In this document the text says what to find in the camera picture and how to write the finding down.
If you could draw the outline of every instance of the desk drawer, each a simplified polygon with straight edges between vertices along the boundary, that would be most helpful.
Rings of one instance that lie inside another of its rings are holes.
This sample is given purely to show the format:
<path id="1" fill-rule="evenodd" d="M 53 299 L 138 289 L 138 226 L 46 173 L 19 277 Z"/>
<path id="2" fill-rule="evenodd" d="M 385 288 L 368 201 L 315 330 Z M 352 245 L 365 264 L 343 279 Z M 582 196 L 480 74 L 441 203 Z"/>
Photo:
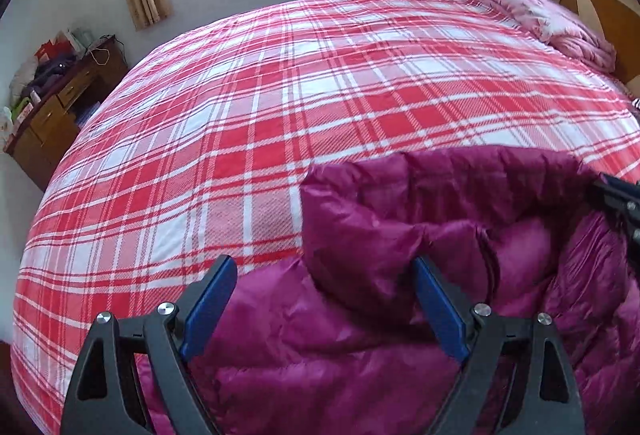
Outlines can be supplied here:
<path id="1" fill-rule="evenodd" d="M 42 142 L 45 142 L 63 115 L 65 115 L 65 110 L 60 105 L 60 101 L 57 97 L 51 97 L 33 116 L 31 129 Z"/>
<path id="2" fill-rule="evenodd" d="M 69 84 L 60 90 L 60 93 L 58 94 L 58 98 L 60 99 L 62 106 L 69 108 L 74 101 L 80 97 L 82 92 L 84 92 L 94 81 L 94 79 L 95 72 L 89 68 L 87 70 L 83 70 L 75 78 L 69 81 Z"/>
<path id="3" fill-rule="evenodd" d="M 13 157 L 37 187 L 47 189 L 56 167 L 44 155 L 42 143 L 29 128 L 18 139 Z"/>
<path id="4" fill-rule="evenodd" d="M 42 151 L 50 163 L 54 166 L 60 164 L 66 151 L 78 137 L 78 126 L 71 116 L 63 115 L 49 135 L 47 141 L 42 145 Z"/>

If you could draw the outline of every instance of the blue gripper pad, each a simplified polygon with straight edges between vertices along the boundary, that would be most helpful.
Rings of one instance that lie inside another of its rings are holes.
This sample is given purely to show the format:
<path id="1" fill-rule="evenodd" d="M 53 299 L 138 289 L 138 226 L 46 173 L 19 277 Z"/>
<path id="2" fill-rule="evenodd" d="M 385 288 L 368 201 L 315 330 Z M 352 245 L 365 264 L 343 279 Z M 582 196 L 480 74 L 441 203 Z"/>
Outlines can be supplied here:
<path id="1" fill-rule="evenodd" d="M 469 356 L 465 341 L 465 323 L 422 258 L 414 260 L 414 278 L 415 293 L 422 312 L 436 334 L 442 350 L 449 357 L 463 363 Z"/>
<path id="2" fill-rule="evenodd" d="M 227 257 L 184 322 L 184 339 L 180 347 L 180 357 L 185 363 L 204 351 L 236 288 L 237 281 L 236 263 L 233 258 Z"/>

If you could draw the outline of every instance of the wooden desk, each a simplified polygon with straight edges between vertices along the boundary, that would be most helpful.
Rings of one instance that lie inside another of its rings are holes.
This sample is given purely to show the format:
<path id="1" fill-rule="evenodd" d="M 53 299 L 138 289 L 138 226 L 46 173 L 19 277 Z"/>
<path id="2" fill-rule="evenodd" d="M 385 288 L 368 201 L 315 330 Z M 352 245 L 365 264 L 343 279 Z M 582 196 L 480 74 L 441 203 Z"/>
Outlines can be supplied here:
<path id="1" fill-rule="evenodd" d="M 42 191 L 78 136 L 78 111 L 104 102 L 129 71 L 115 37 L 100 49 L 104 50 L 94 50 L 95 60 L 91 54 L 85 56 L 52 87 L 7 145 L 6 152 Z"/>

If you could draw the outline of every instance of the magenta down jacket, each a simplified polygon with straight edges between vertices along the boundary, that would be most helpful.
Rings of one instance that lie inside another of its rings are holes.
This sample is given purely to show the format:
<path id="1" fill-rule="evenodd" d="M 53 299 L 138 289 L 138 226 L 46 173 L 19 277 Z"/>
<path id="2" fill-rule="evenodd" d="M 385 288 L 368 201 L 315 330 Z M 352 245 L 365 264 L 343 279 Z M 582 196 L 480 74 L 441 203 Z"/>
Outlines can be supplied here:
<path id="1" fill-rule="evenodd" d="M 585 203 L 596 178 L 565 154 L 493 146 L 313 167 L 303 255 L 241 277 L 190 364 L 204 404 L 229 435 L 419 433 L 459 369 L 415 300 L 423 254 L 502 315 L 548 312 L 588 432 L 606 433 L 635 407 L 640 299 L 622 230 Z M 141 379 L 156 430 L 172 433 L 148 367 Z"/>

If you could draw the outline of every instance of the red and white plaid sheet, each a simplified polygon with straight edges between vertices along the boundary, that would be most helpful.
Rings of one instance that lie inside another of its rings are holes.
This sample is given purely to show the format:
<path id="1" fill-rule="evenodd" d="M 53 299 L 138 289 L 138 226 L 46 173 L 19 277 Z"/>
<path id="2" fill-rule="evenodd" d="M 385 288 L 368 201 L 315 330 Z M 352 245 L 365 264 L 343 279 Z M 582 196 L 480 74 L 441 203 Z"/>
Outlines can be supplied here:
<path id="1" fill-rule="evenodd" d="M 640 178 L 616 82 L 469 0 L 308 0 L 159 47 L 67 153 L 15 300 L 22 403 L 57 433 L 95 315 L 151 311 L 214 258 L 296 253 L 312 163 L 475 144 L 571 152 Z"/>

